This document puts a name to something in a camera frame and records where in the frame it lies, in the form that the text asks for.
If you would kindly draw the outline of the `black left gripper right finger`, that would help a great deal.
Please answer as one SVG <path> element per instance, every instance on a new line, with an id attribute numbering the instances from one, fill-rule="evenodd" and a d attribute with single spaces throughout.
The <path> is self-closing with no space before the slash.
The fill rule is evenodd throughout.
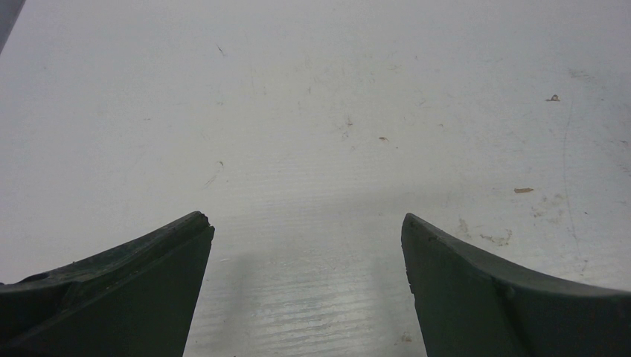
<path id="1" fill-rule="evenodd" d="M 552 277 L 408 213 L 401 243 L 428 356 L 628 356 L 629 292 Z"/>

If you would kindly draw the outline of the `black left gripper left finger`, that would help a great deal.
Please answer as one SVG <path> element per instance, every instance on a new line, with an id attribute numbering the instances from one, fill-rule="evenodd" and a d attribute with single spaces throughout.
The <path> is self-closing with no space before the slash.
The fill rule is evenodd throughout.
<path id="1" fill-rule="evenodd" d="M 182 356 L 214 228 L 195 211 L 1 285 L 3 356 Z"/>

